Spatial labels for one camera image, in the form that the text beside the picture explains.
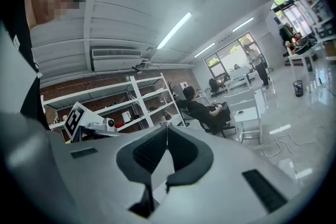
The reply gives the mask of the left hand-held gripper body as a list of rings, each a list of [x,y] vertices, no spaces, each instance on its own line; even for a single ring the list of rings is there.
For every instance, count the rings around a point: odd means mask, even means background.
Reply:
[[[85,136],[119,136],[114,120],[103,118],[76,102],[64,124],[71,142],[81,142]]]

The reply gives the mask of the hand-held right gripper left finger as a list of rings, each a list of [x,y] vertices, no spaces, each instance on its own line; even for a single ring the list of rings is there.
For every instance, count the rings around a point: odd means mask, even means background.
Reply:
[[[20,114],[1,115],[1,156],[28,202],[35,224],[166,224],[153,206],[151,174],[118,151],[165,137],[165,127],[139,134],[66,145]]]

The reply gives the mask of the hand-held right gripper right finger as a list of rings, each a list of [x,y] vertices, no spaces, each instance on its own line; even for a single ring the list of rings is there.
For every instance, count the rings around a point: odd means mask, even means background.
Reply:
[[[299,193],[298,185],[278,166],[235,140],[201,130],[178,127],[213,151],[208,172],[189,186],[172,187],[153,213],[155,224],[247,224],[263,220],[277,223],[250,187],[243,173],[258,171],[286,201]]]

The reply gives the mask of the wide white metal shelving unit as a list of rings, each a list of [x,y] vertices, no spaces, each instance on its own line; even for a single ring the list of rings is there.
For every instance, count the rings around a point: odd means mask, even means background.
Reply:
[[[49,128],[65,134],[64,116],[70,113],[76,102],[79,102],[103,118],[113,118],[116,124],[124,123],[121,113],[130,111],[132,121],[117,130],[121,133],[141,130],[139,116],[133,114],[131,106],[134,101],[129,100],[127,96],[127,88],[130,85],[131,82],[129,80],[43,101],[43,108],[54,110],[54,119],[49,121]]]

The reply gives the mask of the black office chair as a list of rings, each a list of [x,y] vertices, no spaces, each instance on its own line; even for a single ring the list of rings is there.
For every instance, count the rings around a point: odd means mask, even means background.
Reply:
[[[205,106],[191,100],[177,100],[176,104],[183,113],[198,120],[206,133],[213,135],[220,133],[223,138],[226,138],[224,130],[235,128],[235,126],[230,123],[231,113],[226,102],[220,104],[223,108],[215,116],[212,116],[211,112],[216,111],[218,104]]]

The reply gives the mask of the white air conditioner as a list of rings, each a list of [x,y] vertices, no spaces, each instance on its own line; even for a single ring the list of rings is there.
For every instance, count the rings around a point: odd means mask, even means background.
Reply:
[[[142,51],[133,49],[92,49],[91,68],[95,72],[131,69],[143,61]]]

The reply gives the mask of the narrow white metal shelving unit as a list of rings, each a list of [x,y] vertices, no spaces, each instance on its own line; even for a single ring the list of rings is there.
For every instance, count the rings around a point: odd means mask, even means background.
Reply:
[[[127,88],[133,114],[138,115],[141,129],[157,125],[184,126],[187,124],[177,107],[177,95],[162,74],[158,77],[138,79],[130,77],[131,85]]]

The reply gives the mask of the black mesh bin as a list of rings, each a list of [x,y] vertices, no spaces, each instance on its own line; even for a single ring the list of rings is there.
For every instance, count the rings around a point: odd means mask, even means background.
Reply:
[[[293,87],[294,87],[294,90],[295,90],[295,96],[296,97],[303,96],[302,80],[296,80],[295,82],[293,82]]]

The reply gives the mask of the long ceiling light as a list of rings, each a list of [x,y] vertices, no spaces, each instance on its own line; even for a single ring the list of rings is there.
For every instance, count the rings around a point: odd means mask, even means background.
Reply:
[[[245,22],[241,23],[240,25],[238,25],[237,27],[235,27],[232,32],[236,32],[237,30],[239,30],[240,28],[242,28],[243,26],[247,25],[248,23],[252,22],[254,20],[254,17],[251,17],[250,19],[246,20]]]
[[[206,48],[204,48],[202,51],[200,51],[199,53],[197,53],[194,58],[197,58],[198,56],[200,56],[202,53],[206,52],[207,50],[209,50],[210,48],[212,48],[214,45],[216,45],[214,42],[211,43],[210,45],[208,45]]]
[[[164,37],[164,39],[160,42],[156,49],[161,50],[169,42],[169,40],[181,29],[181,27],[189,21],[190,18],[192,18],[192,14],[190,12],[186,13]]]

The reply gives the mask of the large window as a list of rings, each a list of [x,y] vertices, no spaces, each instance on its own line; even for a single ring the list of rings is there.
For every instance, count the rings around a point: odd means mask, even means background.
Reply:
[[[254,65],[245,46],[256,54],[261,55],[261,59],[264,60],[255,38],[248,32],[204,59],[212,77],[217,79],[226,74],[230,75],[235,70],[235,65],[239,67],[247,66],[253,70]]]

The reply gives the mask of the white storage rack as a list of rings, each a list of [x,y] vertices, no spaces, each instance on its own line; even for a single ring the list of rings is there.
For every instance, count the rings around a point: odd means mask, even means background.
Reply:
[[[327,63],[336,64],[336,15],[327,0],[293,0]]]

